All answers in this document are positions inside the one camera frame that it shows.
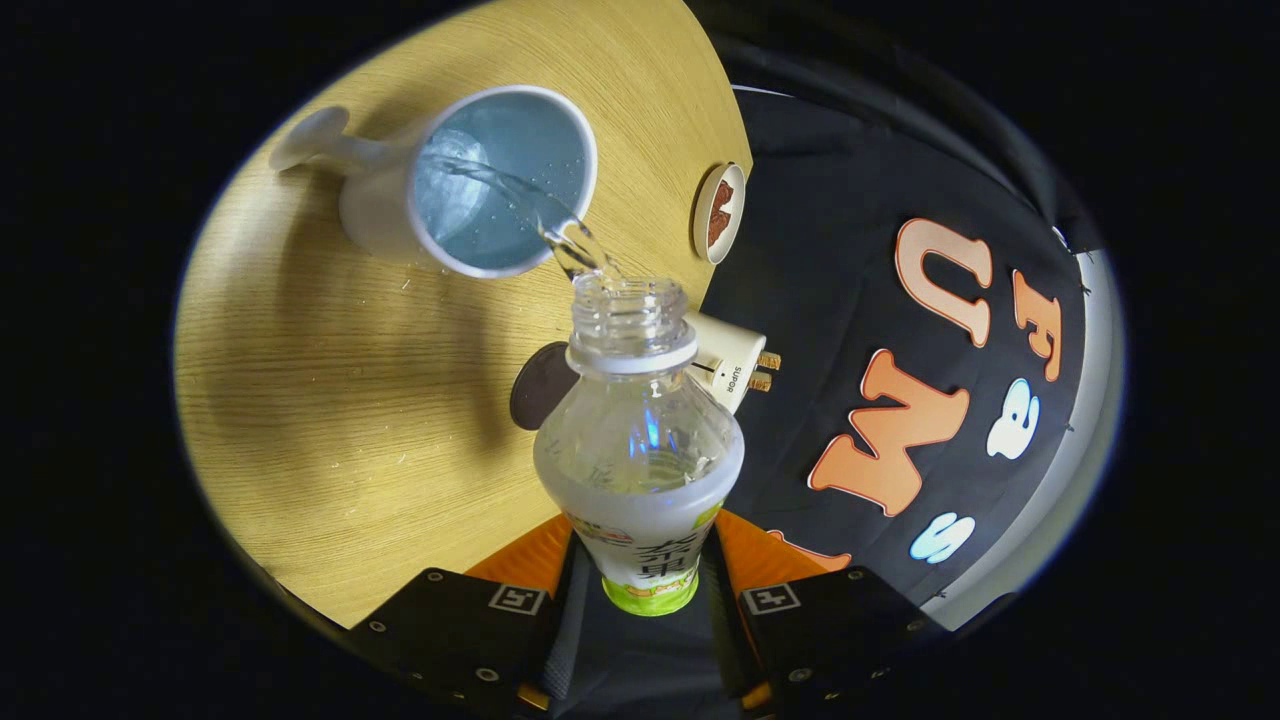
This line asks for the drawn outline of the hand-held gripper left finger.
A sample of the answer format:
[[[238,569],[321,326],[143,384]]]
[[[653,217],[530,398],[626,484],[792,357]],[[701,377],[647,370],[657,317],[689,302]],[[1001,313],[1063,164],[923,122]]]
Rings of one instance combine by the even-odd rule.
[[[564,698],[590,564],[556,515],[467,571],[428,568],[352,629],[352,650],[438,716],[548,716]]]

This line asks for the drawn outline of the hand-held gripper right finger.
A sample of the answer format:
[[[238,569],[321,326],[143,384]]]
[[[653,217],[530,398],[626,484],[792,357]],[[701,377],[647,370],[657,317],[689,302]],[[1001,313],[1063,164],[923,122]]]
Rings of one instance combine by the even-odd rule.
[[[951,638],[869,568],[826,570],[726,510],[700,573],[724,689],[744,716],[856,716]]]

